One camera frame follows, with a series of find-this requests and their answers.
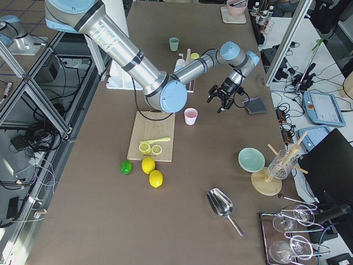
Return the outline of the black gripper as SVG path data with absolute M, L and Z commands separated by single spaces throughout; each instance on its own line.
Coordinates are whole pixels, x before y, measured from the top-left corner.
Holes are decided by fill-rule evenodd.
M 243 95 L 244 88 L 240 84 L 237 84 L 231 79 L 226 78 L 226 80 L 220 86 L 215 84 L 208 91 L 208 99 L 206 102 L 210 103 L 214 97 L 219 98 L 221 101 L 221 106 L 217 110 L 217 113 L 219 114 L 224 110 L 229 110 L 231 106 L 235 104 L 236 93 Z

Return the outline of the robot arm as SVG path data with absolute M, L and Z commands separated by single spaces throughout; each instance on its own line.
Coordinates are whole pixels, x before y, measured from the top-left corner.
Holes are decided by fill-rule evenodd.
M 130 11 L 128 34 L 108 12 L 103 1 L 45 2 L 49 28 L 93 40 L 142 86 L 146 103 L 153 109 L 180 111 L 187 100 L 187 83 L 216 66 L 230 65 L 232 70 L 218 94 L 226 109 L 232 92 L 259 63 L 257 54 L 242 50 L 226 33 L 216 5 L 137 2 Z M 211 48 L 174 71 L 167 53 L 167 39 L 172 36 L 179 37 L 185 47 Z

